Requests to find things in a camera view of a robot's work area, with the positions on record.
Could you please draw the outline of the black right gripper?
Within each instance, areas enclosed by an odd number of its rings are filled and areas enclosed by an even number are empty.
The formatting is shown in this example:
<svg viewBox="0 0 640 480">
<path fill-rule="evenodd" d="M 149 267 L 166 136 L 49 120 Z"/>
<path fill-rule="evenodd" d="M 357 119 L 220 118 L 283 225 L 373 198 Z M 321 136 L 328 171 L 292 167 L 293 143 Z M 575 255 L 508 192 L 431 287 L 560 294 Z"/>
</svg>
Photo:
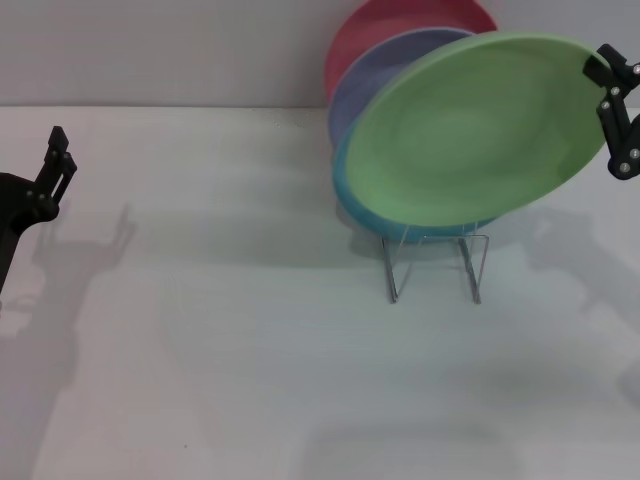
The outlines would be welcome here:
<svg viewBox="0 0 640 480">
<path fill-rule="evenodd" d="M 598 87 L 605 89 L 604 98 L 597 107 L 597 114 L 610 151 L 619 151 L 631 130 L 626 113 L 625 97 L 639 86 L 639 64 L 631 64 L 610 44 L 598 48 L 596 56 L 590 56 L 583 67 L 583 74 Z M 630 180 L 640 174 L 638 148 L 622 149 L 608 161 L 609 173 L 617 180 Z"/>
</svg>

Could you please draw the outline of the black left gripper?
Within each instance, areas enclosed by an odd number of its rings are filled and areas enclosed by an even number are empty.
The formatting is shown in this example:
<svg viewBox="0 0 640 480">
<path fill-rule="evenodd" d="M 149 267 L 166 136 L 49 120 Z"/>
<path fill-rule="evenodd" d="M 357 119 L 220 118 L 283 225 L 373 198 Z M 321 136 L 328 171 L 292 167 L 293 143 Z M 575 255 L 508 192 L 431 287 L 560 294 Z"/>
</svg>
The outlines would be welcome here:
<svg viewBox="0 0 640 480">
<path fill-rule="evenodd" d="M 69 140 L 54 126 L 44 165 L 35 181 L 1 174 L 1 287 L 4 287 L 20 237 L 30 227 L 53 221 L 77 166 L 67 151 Z"/>
</svg>

